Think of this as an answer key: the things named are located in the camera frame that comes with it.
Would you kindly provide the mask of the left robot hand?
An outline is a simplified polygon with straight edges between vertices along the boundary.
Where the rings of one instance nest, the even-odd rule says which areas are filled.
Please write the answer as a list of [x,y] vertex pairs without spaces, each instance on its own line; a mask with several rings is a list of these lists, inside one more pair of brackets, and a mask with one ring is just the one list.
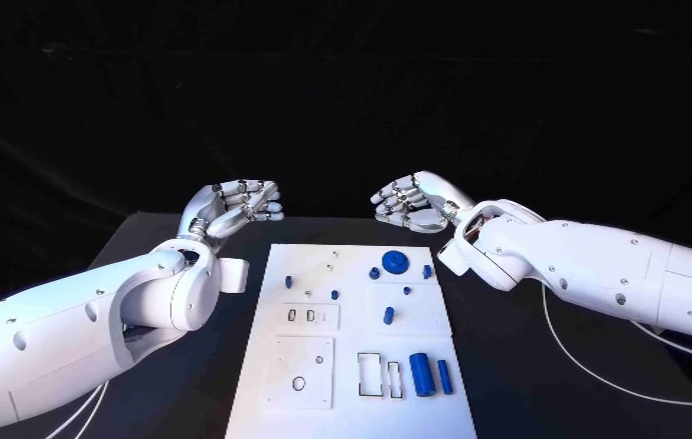
[[278,184],[270,180],[236,179],[206,185],[182,213],[177,236],[221,242],[251,222],[281,221]]

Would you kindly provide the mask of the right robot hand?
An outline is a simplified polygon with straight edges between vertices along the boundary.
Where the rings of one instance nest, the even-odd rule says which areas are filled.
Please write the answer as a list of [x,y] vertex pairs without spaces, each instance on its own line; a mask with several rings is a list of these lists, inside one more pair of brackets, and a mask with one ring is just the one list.
[[418,171],[391,181],[372,195],[375,219],[417,233],[457,226],[474,200],[435,173]]

